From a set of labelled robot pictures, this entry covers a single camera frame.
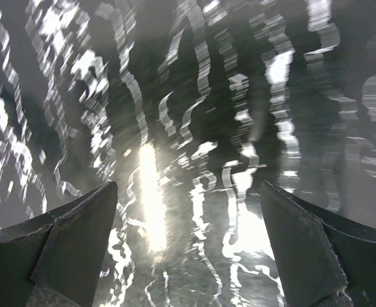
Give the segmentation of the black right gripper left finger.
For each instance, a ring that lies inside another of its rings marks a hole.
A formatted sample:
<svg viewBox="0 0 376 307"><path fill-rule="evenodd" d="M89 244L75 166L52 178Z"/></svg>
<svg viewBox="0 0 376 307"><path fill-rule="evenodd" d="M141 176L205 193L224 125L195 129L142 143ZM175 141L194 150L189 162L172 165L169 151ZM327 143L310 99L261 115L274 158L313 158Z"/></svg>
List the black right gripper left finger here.
<svg viewBox="0 0 376 307"><path fill-rule="evenodd" d="M92 306L118 201L116 182L0 230L0 306Z"/></svg>

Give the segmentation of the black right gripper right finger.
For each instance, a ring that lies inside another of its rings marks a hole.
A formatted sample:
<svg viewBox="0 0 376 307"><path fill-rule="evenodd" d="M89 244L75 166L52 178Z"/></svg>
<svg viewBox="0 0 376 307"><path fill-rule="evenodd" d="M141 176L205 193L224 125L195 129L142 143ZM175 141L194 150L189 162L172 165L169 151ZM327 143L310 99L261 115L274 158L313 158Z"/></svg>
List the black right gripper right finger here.
<svg viewBox="0 0 376 307"><path fill-rule="evenodd" d="M376 228L270 182L260 196L287 306L376 306Z"/></svg>

